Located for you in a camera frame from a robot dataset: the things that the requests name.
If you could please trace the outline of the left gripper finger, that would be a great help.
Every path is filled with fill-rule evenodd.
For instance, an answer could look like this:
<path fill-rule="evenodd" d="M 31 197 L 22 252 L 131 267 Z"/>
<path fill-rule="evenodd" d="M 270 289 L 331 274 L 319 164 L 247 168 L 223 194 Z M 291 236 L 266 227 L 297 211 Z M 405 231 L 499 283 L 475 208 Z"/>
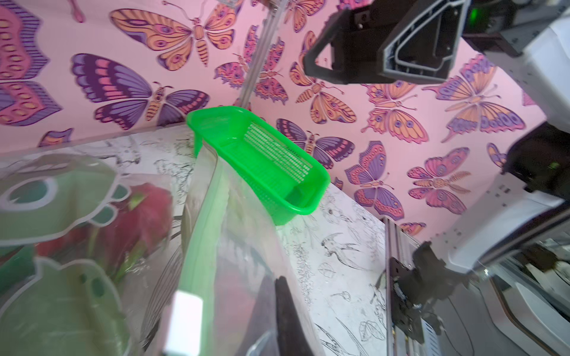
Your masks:
<path fill-rule="evenodd" d="M 314 356 L 301 326 L 286 277 L 275 281 L 277 341 L 280 356 Z"/>

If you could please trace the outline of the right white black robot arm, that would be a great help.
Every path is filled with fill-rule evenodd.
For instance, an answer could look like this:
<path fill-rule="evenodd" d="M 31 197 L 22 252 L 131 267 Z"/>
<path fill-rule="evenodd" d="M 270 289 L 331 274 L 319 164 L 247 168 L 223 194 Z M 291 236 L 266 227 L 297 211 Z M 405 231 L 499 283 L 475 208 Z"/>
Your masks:
<path fill-rule="evenodd" d="M 569 3 L 373 1 L 304 40 L 379 215 L 391 355 L 567 355 Z"/>

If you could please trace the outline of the clear zip-top bag green seal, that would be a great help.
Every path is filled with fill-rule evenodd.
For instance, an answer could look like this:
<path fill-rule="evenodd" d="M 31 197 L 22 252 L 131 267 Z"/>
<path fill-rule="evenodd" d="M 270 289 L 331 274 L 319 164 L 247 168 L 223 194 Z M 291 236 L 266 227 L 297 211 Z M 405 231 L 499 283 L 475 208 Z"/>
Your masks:
<path fill-rule="evenodd" d="M 273 221 L 230 164 L 204 145 L 169 236 L 123 283 L 134 354 L 280 355 L 281 276 L 314 355 L 323 355 Z"/>

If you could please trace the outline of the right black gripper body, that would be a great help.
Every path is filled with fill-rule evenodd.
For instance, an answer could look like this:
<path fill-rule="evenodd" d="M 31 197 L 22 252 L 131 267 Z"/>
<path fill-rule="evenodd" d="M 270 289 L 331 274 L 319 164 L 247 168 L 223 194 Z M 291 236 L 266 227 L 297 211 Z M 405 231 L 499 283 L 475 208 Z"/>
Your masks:
<path fill-rule="evenodd" d="M 345 84 L 441 84 L 454 66 L 469 1 L 373 1 L 335 32 L 332 69 Z"/>

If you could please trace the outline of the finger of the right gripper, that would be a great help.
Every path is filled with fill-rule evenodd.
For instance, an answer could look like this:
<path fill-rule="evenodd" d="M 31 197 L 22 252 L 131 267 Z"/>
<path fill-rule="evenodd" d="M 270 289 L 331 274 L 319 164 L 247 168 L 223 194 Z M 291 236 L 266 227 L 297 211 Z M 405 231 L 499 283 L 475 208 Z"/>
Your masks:
<path fill-rule="evenodd" d="M 325 23 L 313 47 L 304 56 L 304 72 L 309 77 L 330 82 L 332 84 L 354 84 L 353 64 L 353 11 L 344 9 L 334 13 Z M 317 64 L 317 59 L 331 47 L 331 68 Z"/>
<path fill-rule="evenodd" d="M 457 56 L 470 2 L 415 1 L 377 50 L 378 74 L 442 84 Z"/>

